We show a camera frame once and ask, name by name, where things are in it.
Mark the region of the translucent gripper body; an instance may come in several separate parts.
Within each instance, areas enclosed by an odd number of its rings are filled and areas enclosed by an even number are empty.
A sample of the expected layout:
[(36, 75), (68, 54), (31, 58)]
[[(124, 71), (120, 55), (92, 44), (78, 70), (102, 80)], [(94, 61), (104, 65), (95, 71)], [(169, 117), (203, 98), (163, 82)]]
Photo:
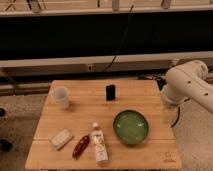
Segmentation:
[(171, 125), (176, 118), (176, 107), (164, 106), (162, 110), (162, 122)]

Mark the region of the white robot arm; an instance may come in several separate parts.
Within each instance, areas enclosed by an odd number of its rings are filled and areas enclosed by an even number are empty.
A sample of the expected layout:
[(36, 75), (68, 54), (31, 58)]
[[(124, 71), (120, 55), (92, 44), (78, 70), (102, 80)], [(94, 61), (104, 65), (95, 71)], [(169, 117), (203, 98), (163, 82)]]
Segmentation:
[(162, 121), (171, 124), (178, 107), (188, 97), (213, 114), (213, 86), (205, 79), (208, 67), (201, 60), (193, 60), (170, 68), (166, 84), (160, 91), (163, 107)]

